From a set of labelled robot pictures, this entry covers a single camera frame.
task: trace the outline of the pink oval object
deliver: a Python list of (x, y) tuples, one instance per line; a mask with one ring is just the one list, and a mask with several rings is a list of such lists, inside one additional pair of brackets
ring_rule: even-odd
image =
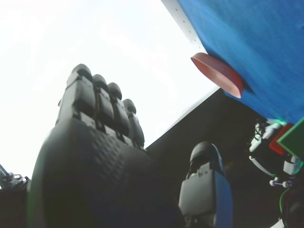
[(223, 90), (237, 98), (242, 97), (242, 78), (233, 68), (205, 53), (197, 53), (191, 60), (200, 72)]

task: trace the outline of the blue surface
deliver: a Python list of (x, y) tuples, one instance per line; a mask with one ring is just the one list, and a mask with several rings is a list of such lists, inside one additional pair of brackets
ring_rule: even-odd
[(304, 116), (304, 1), (179, 3), (207, 52), (248, 85), (237, 100), (266, 118), (294, 124)]

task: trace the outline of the white ceiling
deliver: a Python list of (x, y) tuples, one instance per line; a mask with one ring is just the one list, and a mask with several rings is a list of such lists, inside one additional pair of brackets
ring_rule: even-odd
[(0, 164), (13, 173), (31, 177), (79, 63), (133, 100), (145, 147), (217, 89), (160, 0), (1, 0), (0, 31)]

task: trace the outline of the red object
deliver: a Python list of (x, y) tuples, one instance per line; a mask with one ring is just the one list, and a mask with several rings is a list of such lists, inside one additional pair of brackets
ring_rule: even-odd
[(223, 90), (237, 98), (242, 97), (242, 78), (233, 68), (205, 53), (197, 53), (191, 60), (200, 72)]
[(279, 133), (275, 136), (275, 138), (271, 141), (269, 148), (273, 151), (275, 151), (276, 153), (280, 154), (280, 155), (285, 155), (286, 154), (286, 150), (277, 143), (277, 140), (279, 138), (281, 138), (281, 136), (283, 134), (285, 134), (290, 128), (292, 128), (293, 124), (289, 123), (286, 124), (280, 131)]

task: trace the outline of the green block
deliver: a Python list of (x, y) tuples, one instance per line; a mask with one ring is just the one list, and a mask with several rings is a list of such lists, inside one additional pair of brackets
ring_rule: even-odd
[(304, 118), (277, 140), (284, 149), (304, 161)]

